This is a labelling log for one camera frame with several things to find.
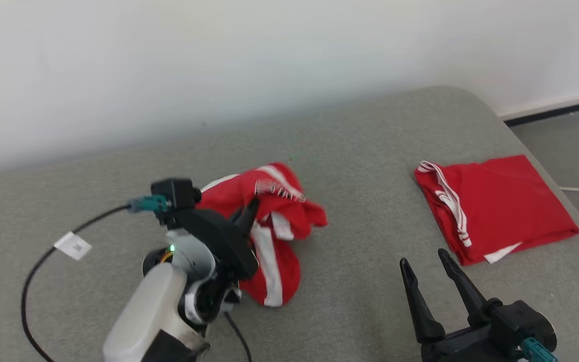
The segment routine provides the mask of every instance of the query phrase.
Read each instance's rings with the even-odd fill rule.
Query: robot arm
[[[188,179],[164,179],[151,185],[160,225],[181,231],[171,263],[165,250],[145,259],[145,278],[104,343],[106,362],[193,361],[209,350],[207,324],[239,302],[237,281],[250,279],[258,261],[248,247],[258,201],[229,220],[195,209],[200,191]]]
[[[201,333],[179,316],[186,274],[169,263],[149,271],[104,342],[106,362],[196,360],[209,349]]]
[[[497,298],[486,300],[448,251],[439,249],[438,254],[468,311],[469,327],[446,334],[432,317],[408,260],[402,258],[405,292],[424,362],[517,362],[522,358],[557,362],[551,354],[557,339],[548,319],[521,300],[511,305]]]

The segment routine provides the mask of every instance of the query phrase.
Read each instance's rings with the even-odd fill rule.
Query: baseboard
[[[579,92],[567,97],[558,97],[546,101],[528,103],[510,110],[498,112],[497,115],[502,121],[508,124],[508,121],[521,119],[532,115],[561,110],[563,108],[570,108],[579,106]]]
[[[573,113],[573,112],[577,112],[577,111],[579,111],[579,105],[574,105],[574,106],[569,106],[569,107],[558,108],[557,110],[550,110],[547,112],[535,113],[533,115],[528,115],[528,116],[519,117],[519,118],[515,118],[515,119],[508,119],[507,121],[504,121],[504,122],[506,123],[506,126],[513,127],[513,126],[518,126],[520,124],[525,124],[525,123],[533,122],[533,121],[540,121],[541,119],[557,117],[557,116],[561,116],[561,115],[565,115],[567,113]]]

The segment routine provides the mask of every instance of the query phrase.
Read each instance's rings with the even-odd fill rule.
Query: black cable
[[[100,214],[99,216],[95,216],[94,218],[90,219],[89,221],[74,228],[72,232],[73,232],[73,234],[77,234],[80,231],[82,231],[83,229],[86,229],[87,227],[91,226],[95,222],[98,222],[99,220],[105,218],[106,216],[117,213],[118,211],[126,210],[128,208],[130,208],[129,205],[124,205],[124,206],[118,206],[117,208],[108,210],[105,213]],[[26,298],[28,297],[28,287],[30,286],[30,281],[35,276],[35,273],[37,272],[39,267],[42,266],[44,261],[46,261],[46,259],[48,259],[48,257],[51,256],[51,254],[53,254],[55,252],[55,250],[57,250],[57,248],[55,248],[54,246],[51,247],[50,250],[48,250],[44,254],[44,256],[41,257],[41,259],[39,259],[39,261],[35,264],[35,266],[33,266],[33,269],[28,274],[28,277],[26,277],[26,282],[24,283],[24,290],[21,293],[21,327],[23,327],[24,334],[26,335],[26,338],[28,339],[30,344],[32,344],[33,348],[37,351],[37,353],[39,353],[39,355],[41,355],[46,360],[46,362],[55,362],[55,361],[53,359],[51,359],[51,357],[49,357],[46,354],[46,352],[44,352],[44,350],[42,350],[42,348],[39,346],[39,344],[37,344],[37,342],[33,338],[32,333],[30,333],[30,329],[28,328],[28,319],[26,318]]]
[[[238,338],[241,340],[241,344],[243,344],[245,353],[247,353],[247,362],[251,362],[251,352],[249,351],[249,347],[247,346],[247,342],[245,341],[243,335],[241,334],[241,331],[238,329],[238,327],[236,327],[234,319],[232,319],[232,316],[230,316],[228,312],[225,312],[225,318],[227,318],[229,325],[232,326],[234,332],[236,332],[236,335],[238,335]]]

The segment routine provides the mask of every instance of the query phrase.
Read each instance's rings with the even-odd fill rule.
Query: white wall
[[[432,84],[579,99],[579,0],[0,0],[0,168]]]

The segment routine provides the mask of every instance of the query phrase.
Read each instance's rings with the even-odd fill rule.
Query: white fabric tag
[[[73,257],[75,260],[81,259],[92,248],[89,243],[70,231],[62,236],[53,246],[62,250],[67,256]]]

